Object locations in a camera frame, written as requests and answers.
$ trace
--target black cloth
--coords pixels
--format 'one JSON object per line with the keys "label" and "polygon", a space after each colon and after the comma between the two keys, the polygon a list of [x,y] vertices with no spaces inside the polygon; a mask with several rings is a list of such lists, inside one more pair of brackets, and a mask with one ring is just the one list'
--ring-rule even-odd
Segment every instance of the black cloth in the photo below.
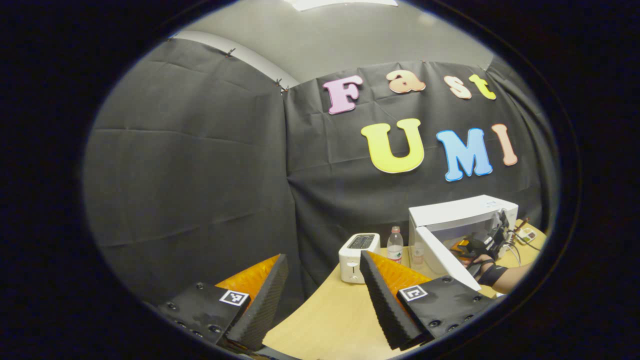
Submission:
{"label": "black cloth", "polygon": [[[396,94],[385,76],[414,72],[421,92]],[[486,99],[477,74],[497,96]],[[322,84],[359,75],[356,108],[329,115]],[[457,98],[457,76],[472,92]],[[373,166],[360,130],[387,123],[395,156],[408,153],[401,119],[417,118],[422,164],[400,174]],[[278,253],[289,278],[276,322],[292,313],[338,264],[354,233],[393,225],[408,239],[408,208],[487,194],[519,205],[544,225],[557,190],[552,137],[526,86],[506,64],[480,68],[421,61],[345,70],[280,93],[272,79],[225,52],[189,40],[164,42],[138,62],[106,99],[90,134],[84,197],[106,260],[142,300],[158,304],[197,281],[217,283]],[[518,163],[502,163],[491,130],[508,128]],[[484,131],[493,172],[445,180],[439,131],[463,142]]]}
{"label": "black cloth", "polygon": [[[396,94],[385,76],[393,70],[410,70],[426,88]],[[530,217],[540,226],[550,214],[543,197],[557,191],[547,179],[555,159],[540,159],[548,147],[550,130],[532,95],[518,91],[499,69],[484,71],[450,63],[409,61],[348,69],[295,86],[284,95],[287,118],[287,177],[296,203],[298,240],[306,295],[321,284],[339,262],[340,246],[354,233],[380,233],[383,246],[393,225],[408,239],[408,208],[486,194],[518,204],[518,216]],[[477,74],[488,83],[496,100],[485,98],[469,77]],[[359,75],[359,98],[353,111],[330,115],[327,81]],[[472,98],[457,98],[444,83],[456,76]],[[424,161],[415,170],[387,174],[371,162],[364,126],[387,123],[395,156],[408,154],[401,119],[420,120]],[[508,128],[516,165],[503,164],[502,147],[491,130],[494,124]],[[493,172],[445,180],[447,159],[436,134],[453,130],[466,144],[470,128],[484,131],[484,144]]]}
{"label": "black cloth", "polygon": [[280,89],[234,57],[167,41],[106,99],[84,161],[84,202],[106,260],[158,304],[278,253],[276,320],[302,302]]}

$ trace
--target small electronic device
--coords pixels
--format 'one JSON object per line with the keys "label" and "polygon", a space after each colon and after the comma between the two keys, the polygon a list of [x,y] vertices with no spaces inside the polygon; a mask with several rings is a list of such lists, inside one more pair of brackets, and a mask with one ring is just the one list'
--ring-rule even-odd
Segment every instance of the small electronic device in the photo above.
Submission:
{"label": "small electronic device", "polygon": [[344,243],[338,251],[342,281],[364,284],[364,278],[360,272],[360,253],[363,250],[378,254],[380,252],[380,235],[375,233],[355,234]]}
{"label": "small electronic device", "polygon": [[518,240],[524,243],[530,243],[533,241],[533,239],[536,238],[536,233],[533,230],[531,230],[530,227],[520,230],[518,232],[518,235],[520,235],[520,238]]}

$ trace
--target black wrist strap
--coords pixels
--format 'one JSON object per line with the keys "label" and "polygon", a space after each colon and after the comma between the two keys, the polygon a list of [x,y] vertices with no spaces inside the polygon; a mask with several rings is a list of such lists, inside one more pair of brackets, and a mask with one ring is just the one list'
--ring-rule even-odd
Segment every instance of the black wrist strap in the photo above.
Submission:
{"label": "black wrist strap", "polygon": [[478,280],[478,284],[493,286],[495,282],[498,281],[498,279],[500,279],[500,276],[502,276],[502,274],[504,274],[504,272],[507,271],[507,269],[508,268],[504,266],[494,264],[490,268],[486,269],[484,274],[480,276],[480,280]]}
{"label": "black wrist strap", "polygon": [[489,260],[481,261],[479,263],[471,263],[469,264],[469,266],[467,266],[467,270],[469,270],[469,273],[471,274],[471,276],[475,278],[478,272],[480,272],[480,269],[482,269],[482,266],[488,263],[495,263],[495,261],[493,259],[489,259]]}

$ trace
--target white ceiling light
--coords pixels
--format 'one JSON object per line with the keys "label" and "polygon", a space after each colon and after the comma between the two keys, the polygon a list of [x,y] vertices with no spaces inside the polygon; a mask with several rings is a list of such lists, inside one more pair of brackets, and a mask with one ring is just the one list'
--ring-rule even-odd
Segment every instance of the white ceiling light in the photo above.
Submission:
{"label": "white ceiling light", "polygon": [[394,0],[350,0],[350,1],[339,1],[339,0],[285,0],[288,3],[291,3],[293,7],[302,12],[304,10],[309,10],[313,8],[317,8],[319,6],[333,5],[333,4],[348,4],[348,3],[369,3],[369,4],[380,4],[380,5],[391,5],[398,6],[398,3]]}

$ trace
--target human arm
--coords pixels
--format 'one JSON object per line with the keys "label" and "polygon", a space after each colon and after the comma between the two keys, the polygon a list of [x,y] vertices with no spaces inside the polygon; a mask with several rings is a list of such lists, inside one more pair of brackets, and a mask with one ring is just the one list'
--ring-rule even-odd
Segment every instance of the human arm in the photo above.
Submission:
{"label": "human arm", "polygon": [[[480,263],[485,260],[491,260],[491,257],[483,254],[478,256],[474,263]],[[490,268],[494,266],[493,263],[484,264],[479,273],[476,275],[476,280],[480,280],[482,275]],[[518,282],[524,277],[524,275],[529,271],[531,264],[518,266],[516,268],[508,268],[491,286],[492,289],[499,293],[509,293]]]}

